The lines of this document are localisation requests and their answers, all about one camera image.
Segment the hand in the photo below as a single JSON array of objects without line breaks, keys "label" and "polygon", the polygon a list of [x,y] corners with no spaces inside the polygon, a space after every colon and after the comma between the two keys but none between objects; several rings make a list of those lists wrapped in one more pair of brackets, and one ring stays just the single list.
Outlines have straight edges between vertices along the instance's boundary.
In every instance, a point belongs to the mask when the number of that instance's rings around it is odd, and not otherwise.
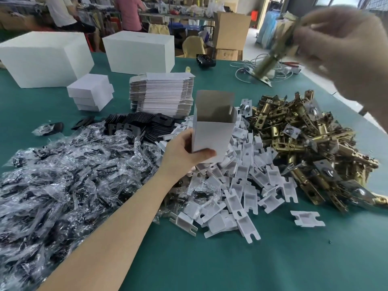
[{"label": "hand", "polygon": [[385,101],[388,38],[378,17],[334,6],[307,14],[302,24],[312,25],[299,27],[294,33],[302,63],[332,80],[338,92],[349,100],[367,108],[371,101]]},{"label": "hand", "polygon": [[196,153],[189,153],[191,150],[192,129],[185,130],[168,142],[164,152],[162,164],[158,170],[167,178],[171,178],[174,183],[186,175],[193,166],[216,156],[216,152],[211,149],[203,149]]}]

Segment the pink shirt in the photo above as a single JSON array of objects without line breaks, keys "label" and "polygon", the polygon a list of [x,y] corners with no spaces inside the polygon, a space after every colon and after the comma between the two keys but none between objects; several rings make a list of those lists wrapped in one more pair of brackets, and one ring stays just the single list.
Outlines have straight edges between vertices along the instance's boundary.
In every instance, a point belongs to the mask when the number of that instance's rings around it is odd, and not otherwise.
[{"label": "pink shirt", "polygon": [[145,10],[141,0],[114,0],[121,12],[121,25],[127,31],[140,31],[142,25],[137,13],[138,7]]}]

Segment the plastic bag pile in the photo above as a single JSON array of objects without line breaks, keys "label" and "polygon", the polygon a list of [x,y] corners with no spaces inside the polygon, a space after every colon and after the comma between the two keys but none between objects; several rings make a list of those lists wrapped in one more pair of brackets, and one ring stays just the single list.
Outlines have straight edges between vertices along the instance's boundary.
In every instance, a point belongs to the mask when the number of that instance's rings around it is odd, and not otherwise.
[{"label": "plastic bag pile", "polygon": [[8,161],[16,169],[0,183],[0,290],[37,288],[158,169],[157,145],[104,128],[88,126]]}]

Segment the white foam box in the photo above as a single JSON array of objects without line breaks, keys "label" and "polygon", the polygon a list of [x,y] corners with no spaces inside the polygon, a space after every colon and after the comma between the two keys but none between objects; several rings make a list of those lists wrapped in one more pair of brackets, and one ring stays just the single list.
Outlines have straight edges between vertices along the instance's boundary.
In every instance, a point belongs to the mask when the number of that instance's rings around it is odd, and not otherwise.
[{"label": "white foam box", "polygon": [[202,163],[222,162],[237,119],[233,107],[234,93],[221,91],[197,92],[191,148],[193,152],[210,148],[215,157]]},{"label": "white foam box", "polygon": [[67,87],[79,110],[101,111],[113,99],[113,85],[108,76],[86,74]]},{"label": "white foam box", "polygon": [[0,60],[21,88],[66,87],[94,66],[83,33],[30,32],[0,44]]},{"label": "white foam box", "polygon": [[169,73],[175,65],[174,36],[120,31],[102,40],[114,73]]}]

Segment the white shirt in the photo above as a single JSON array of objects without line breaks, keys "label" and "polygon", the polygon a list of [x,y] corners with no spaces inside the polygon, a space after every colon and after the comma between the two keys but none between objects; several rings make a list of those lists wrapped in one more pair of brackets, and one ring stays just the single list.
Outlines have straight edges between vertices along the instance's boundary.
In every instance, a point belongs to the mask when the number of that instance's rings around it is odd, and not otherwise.
[{"label": "white shirt", "polygon": [[46,0],[52,19],[57,27],[74,24],[77,21],[67,11],[67,6],[73,6],[71,0]]}]

